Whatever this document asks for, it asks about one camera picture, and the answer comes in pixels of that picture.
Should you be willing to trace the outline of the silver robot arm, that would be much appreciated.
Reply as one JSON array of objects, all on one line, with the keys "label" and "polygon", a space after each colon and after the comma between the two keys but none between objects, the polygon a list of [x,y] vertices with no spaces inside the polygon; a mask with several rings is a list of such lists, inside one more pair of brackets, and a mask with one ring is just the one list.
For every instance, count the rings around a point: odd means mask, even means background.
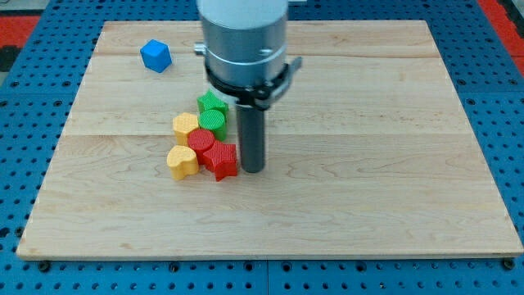
[{"label": "silver robot arm", "polygon": [[197,0],[206,65],[220,81],[254,86],[283,71],[287,0]]}]

